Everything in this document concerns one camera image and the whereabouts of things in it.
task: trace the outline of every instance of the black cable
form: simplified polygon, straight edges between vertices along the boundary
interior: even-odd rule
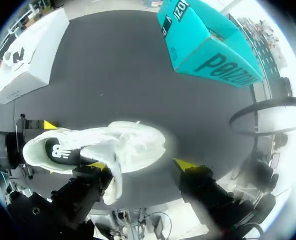
[[[169,231],[169,235],[168,235],[168,237],[166,238],[166,240],[169,240],[169,237],[170,237],[170,234],[171,234],[171,231],[172,231],[172,221],[171,221],[170,216],[167,215],[165,212],[162,212],[162,211],[156,211],[156,212],[153,212],[153,213],[151,213],[151,214],[148,214],[144,219],[147,219],[147,218],[149,218],[150,216],[155,215],[155,214],[164,214],[164,215],[167,216],[168,219],[170,220],[170,231]]]
[[[251,226],[251,227],[256,228],[256,229],[259,231],[259,233],[260,233],[260,239],[263,238],[264,231],[263,231],[263,229],[261,228],[260,224],[258,224],[258,223],[256,223],[256,222],[248,222],[248,223],[246,223],[246,224],[241,225],[240,227],[245,227],[245,226]]]

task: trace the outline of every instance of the dark gray surface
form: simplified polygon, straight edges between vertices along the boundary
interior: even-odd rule
[[[122,208],[179,198],[168,168],[174,156],[212,168],[217,179],[239,166],[254,139],[232,132],[228,121],[252,103],[249,87],[174,73],[155,13],[124,10],[71,20],[50,85],[16,99],[14,113],[71,129],[142,121],[173,134],[177,153],[168,151],[155,165],[124,175],[123,196],[113,206]],[[13,124],[8,115],[2,126]],[[45,197],[70,177],[39,170],[27,182]]]

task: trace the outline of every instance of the white box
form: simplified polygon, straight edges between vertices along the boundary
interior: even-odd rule
[[[52,64],[69,25],[64,9],[54,11],[25,30],[9,47],[0,66],[0,103],[6,104],[49,84]],[[23,59],[13,63],[13,54]]]

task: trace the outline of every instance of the shoe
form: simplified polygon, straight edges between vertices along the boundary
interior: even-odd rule
[[[122,173],[145,168],[165,152],[165,137],[157,129],[138,122],[116,121],[108,127],[42,133],[23,147],[27,164],[59,174],[72,174],[79,164],[101,162],[113,174],[103,196],[107,205],[122,195]]]

